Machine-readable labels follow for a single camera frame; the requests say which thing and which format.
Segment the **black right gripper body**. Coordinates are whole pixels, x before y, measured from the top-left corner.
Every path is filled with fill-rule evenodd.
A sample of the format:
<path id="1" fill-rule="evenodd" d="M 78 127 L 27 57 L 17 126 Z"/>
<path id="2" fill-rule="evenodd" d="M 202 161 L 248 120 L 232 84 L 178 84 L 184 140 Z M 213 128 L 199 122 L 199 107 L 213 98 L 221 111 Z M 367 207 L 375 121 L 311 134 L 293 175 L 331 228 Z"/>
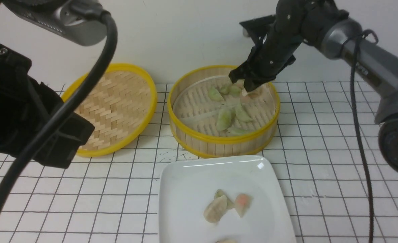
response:
<path id="1" fill-rule="evenodd" d="M 276 19 L 250 60 L 247 80 L 272 81 L 284 69 L 303 41 L 300 28 L 305 17 L 304 7 L 304 0 L 278 1 Z"/>

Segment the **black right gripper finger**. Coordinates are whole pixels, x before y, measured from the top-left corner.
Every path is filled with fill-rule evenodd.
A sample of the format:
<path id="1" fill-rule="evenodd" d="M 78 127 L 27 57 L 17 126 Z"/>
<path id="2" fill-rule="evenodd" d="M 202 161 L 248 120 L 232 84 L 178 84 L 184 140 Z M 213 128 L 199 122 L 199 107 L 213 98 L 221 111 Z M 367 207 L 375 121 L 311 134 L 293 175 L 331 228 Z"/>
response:
<path id="1" fill-rule="evenodd" d="M 244 80 L 244 82 L 253 83 L 253 72 L 251 68 L 251 60 L 244 61 L 237 68 L 229 72 L 229 79 L 232 84 L 238 82 L 238 80 Z"/>
<path id="2" fill-rule="evenodd" d="M 253 92 L 263 84 L 272 82 L 276 79 L 279 71 L 265 69 L 265 70 L 243 70 L 244 73 L 244 89 L 247 92 Z"/>

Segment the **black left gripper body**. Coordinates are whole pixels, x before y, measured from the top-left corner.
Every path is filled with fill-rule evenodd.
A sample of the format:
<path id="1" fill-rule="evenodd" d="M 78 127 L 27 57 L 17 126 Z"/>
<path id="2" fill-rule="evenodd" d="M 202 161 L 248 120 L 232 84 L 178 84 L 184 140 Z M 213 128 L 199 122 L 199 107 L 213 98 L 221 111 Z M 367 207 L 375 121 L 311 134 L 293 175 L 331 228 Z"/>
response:
<path id="1" fill-rule="evenodd" d="M 32 62 L 0 43 L 0 153 L 16 158 L 64 104 L 55 91 L 28 75 Z M 73 113 L 34 155 L 43 166 L 68 168 L 94 131 Z"/>

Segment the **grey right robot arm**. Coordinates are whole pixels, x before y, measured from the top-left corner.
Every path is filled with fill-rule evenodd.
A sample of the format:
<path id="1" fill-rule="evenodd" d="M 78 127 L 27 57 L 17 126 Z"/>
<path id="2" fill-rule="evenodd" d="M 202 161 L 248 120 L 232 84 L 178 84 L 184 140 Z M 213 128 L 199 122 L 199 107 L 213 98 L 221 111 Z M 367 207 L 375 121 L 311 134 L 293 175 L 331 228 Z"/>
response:
<path id="1" fill-rule="evenodd" d="M 328 59 L 342 59 L 351 76 L 360 75 L 380 96 L 375 123 L 379 149 L 398 172 L 398 57 L 377 45 L 376 34 L 362 29 L 333 0 L 280 0 L 275 15 L 240 23 L 254 41 L 247 60 L 229 73 L 232 83 L 244 81 L 247 92 L 273 81 L 295 62 L 305 43 Z"/>

